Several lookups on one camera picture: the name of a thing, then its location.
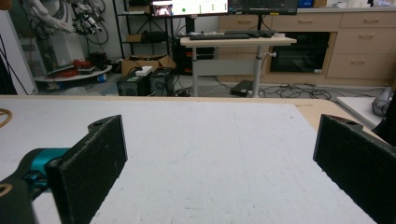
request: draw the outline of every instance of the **keyboard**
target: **keyboard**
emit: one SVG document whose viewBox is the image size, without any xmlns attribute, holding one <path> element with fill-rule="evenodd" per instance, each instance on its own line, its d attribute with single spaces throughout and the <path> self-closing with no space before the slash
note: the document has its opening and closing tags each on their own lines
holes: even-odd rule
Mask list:
<svg viewBox="0 0 396 224">
<path fill-rule="evenodd" d="M 190 35 L 190 40 L 250 39 L 249 35 Z"/>
<path fill-rule="evenodd" d="M 271 38 L 276 31 L 273 30 L 229 30 L 224 32 L 225 35 L 249 35 L 250 37 L 256 36 Z"/>
</svg>

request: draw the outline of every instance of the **table leg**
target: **table leg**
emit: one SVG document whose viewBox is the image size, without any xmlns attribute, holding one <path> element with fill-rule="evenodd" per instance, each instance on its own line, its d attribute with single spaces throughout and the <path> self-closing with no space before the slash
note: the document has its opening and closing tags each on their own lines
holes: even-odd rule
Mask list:
<svg viewBox="0 0 396 224">
<path fill-rule="evenodd" d="M 197 48 L 192 48 L 192 90 L 194 97 L 198 97 Z"/>
<path fill-rule="evenodd" d="M 256 60 L 254 62 L 253 98 L 259 98 L 260 74 L 262 73 L 262 46 L 257 47 Z"/>
</svg>

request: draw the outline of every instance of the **drawer handle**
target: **drawer handle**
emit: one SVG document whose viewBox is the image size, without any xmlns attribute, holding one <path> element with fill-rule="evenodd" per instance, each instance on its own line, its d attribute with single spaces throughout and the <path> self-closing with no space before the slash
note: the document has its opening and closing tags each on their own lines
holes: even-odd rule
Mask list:
<svg viewBox="0 0 396 224">
<path fill-rule="evenodd" d="M 364 19 L 364 22 L 379 22 L 379 18 L 376 18 L 376 19 Z"/>
<path fill-rule="evenodd" d="M 251 23 L 251 21 L 238 21 L 238 23 Z"/>
<path fill-rule="evenodd" d="M 299 19 L 299 22 L 305 22 L 305 23 L 309 23 L 309 22 L 313 22 L 314 20 L 312 19 Z"/>
<path fill-rule="evenodd" d="M 365 61 L 365 60 L 352 60 L 351 63 L 354 63 L 354 64 L 364 64 L 364 63 L 366 63 L 366 61 Z"/>
<path fill-rule="evenodd" d="M 373 34 L 369 34 L 369 35 L 359 35 L 360 38 L 373 38 L 374 35 Z"/>
</svg>

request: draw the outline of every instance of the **desk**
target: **desk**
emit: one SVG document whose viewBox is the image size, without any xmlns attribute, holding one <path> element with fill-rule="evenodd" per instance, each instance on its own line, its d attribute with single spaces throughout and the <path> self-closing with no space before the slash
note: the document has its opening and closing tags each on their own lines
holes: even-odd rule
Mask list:
<svg viewBox="0 0 396 224">
<path fill-rule="evenodd" d="M 129 160 L 92 223 L 374 223 L 312 160 L 323 100 L 2 96 L 0 179 L 122 114 Z M 41 223 L 59 223 L 50 194 Z"/>
<path fill-rule="evenodd" d="M 198 96 L 198 76 L 253 74 L 253 98 L 259 97 L 260 74 L 262 68 L 262 46 L 285 46 L 296 43 L 287 37 L 250 38 L 232 40 L 190 40 L 180 39 L 180 45 L 192 48 L 192 85 L 193 95 Z M 197 60 L 197 48 L 208 47 L 252 47 L 257 46 L 254 60 Z"/>
</svg>

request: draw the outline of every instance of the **computer monitor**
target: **computer monitor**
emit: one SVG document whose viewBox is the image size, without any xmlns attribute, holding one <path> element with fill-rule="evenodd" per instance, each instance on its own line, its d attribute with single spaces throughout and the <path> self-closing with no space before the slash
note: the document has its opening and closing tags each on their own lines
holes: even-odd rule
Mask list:
<svg viewBox="0 0 396 224">
<path fill-rule="evenodd" d="M 151 1 L 153 17 L 200 17 L 228 14 L 228 0 Z"/>
<path fill-rule="evenodd" d="M 298 0 L 229 0 L 230 14 L 296 15 Z"/>
</svg>

